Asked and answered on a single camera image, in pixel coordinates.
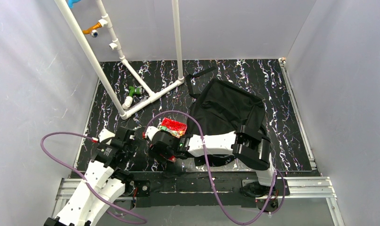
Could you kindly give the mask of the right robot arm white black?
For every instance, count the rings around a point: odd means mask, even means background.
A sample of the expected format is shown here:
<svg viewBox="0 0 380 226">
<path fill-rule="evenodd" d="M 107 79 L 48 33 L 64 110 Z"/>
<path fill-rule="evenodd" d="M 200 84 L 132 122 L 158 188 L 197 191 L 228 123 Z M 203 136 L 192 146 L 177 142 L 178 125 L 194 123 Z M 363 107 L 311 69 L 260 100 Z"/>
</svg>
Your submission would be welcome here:
<svg viewBox="0 0 380 226">
<path fill-rule="evenodd" d="M 162 127 L 149 126 L 143 137 L 150 142 L 149 155 L 162 162 L 193 158 L 218 166 L 237 158 L 257 175 L 257 182 L 247 184 L 241 192 L 250 197 L 261 197 L 269 192 L 275 168 L 270 138 L 263 126 L 240 125 L 234 129 L 203 126 L 203 132 L 197 127 L 188 127 L 180 136 Z"/>
</svg>

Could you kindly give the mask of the black student backpack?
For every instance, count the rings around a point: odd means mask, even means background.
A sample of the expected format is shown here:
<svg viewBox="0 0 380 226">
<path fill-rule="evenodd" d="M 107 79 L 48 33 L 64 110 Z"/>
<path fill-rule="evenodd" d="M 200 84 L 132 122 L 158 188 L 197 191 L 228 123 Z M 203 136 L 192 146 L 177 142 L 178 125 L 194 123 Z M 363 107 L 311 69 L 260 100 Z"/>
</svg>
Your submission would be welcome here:
<svg viewBox="0 0 380 226">
<path fill-rule="evenodd" d="M 201 93 L 194 93 L 191 79 L 215 69 L 211 67 L 186 77 L 189 95 L 196 100 L 190 107 L 187 128 L 197 127 L 199 132 L 203 132 L 203 126 L 234 129 L 246 125 L 265 129 L 265 107 L 260 97 L 219 79 L 212 79 Z"/>
</svg>

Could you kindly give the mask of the red patterned book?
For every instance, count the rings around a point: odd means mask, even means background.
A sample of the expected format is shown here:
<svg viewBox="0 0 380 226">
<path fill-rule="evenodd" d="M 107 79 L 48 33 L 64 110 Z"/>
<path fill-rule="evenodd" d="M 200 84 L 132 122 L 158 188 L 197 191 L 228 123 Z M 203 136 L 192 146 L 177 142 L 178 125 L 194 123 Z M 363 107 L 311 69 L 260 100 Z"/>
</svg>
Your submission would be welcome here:
<svg viewBox="0 0 380 226">
<path fill-rule="evenodd" d="M 187 130 L 186 124 L 172 120 L 167 117 L 165 117 L 158 126 L 165 126 L 175 130 Z M 159 149 L 159 155 L 167 161 L 176 162 L 176 152 L 179 149 L 181 137 L 176 138 L 166 131 L 160 131 L 162 132 L 162 138 L 160 138 L 159 141 L 161 141 L 162 144 L 160 145 L 161 147 Z"/>
</svg>

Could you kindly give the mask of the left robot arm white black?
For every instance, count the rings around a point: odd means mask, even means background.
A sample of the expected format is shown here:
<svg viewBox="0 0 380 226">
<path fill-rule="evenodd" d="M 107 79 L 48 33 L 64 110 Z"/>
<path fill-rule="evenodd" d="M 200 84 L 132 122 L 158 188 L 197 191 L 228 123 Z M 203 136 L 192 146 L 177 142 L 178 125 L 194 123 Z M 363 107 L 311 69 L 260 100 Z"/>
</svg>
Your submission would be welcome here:
<svg viewBox="0 0 380 226">
<path fill-rule="evenodd" d="M 95 226 L 110 205 L 126 191 L 128 173 L 119 172 L 120 165 L 129 159 L 135 139 L 134 130 L 119 127 L 116 132 L 103 129 L 97 138 L 82 180 L 66 205 L 46 226 Z"/>
</svg>

